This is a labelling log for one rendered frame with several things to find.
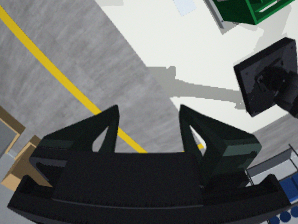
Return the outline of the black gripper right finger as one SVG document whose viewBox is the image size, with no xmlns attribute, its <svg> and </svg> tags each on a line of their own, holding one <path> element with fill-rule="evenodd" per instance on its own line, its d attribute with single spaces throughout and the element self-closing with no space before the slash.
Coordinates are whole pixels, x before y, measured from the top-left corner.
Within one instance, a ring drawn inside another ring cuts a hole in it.
<svg viewBox="0 0 298 224">
<path fill-rule="evenodd" d="M 245 171 L 262 148 L 255 135 L 203 115 L 184 104 L 180 104 L 179 123 L 184 152 L 195 154 L 205 186 L 214 175 Z M 190 126 L 205 141 L 204 155 Z"/>
</svg>

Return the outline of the green plastic crate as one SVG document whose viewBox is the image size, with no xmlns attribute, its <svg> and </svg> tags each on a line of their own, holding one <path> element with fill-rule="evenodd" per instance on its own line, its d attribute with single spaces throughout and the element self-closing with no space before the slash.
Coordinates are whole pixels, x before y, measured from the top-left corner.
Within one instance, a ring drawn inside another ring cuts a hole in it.
<svg viewBox="0 0 298 224">
<path fill-rule="evenodd" d="M 263 12 L 259 12 L 275 1 L 277 0 L 213 0 L 224 21 L 250 25 L 259 24 L 295 0 L 280 0 Z"/>
</svg>

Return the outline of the white paper strip with colored squares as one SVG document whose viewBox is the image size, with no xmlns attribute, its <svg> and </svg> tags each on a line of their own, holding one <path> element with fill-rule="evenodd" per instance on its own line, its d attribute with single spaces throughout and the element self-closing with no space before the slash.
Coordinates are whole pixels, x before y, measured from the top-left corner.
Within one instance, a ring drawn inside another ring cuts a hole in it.
<svg viewBox="0 0 298 224">
<path fill-rule="evenodd" d="M 173 0 L 181 17 L 197 9 L 193 0 Z"/>
</svg>

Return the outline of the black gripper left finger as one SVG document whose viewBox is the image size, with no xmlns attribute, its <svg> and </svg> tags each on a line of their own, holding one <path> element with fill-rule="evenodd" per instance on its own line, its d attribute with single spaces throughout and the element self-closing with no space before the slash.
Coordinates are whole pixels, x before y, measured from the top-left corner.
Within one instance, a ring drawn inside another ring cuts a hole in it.
<svg viewBox="0 0 298 224">
<path fill-rule="evenodd" d="M 93 152 L 93 142 L 108 127 L 98 152 L 115 152 L 119 118 L 118 105 L 113 105 L 92 117 L 44 136 L 38 146 Z"/>
</svg>

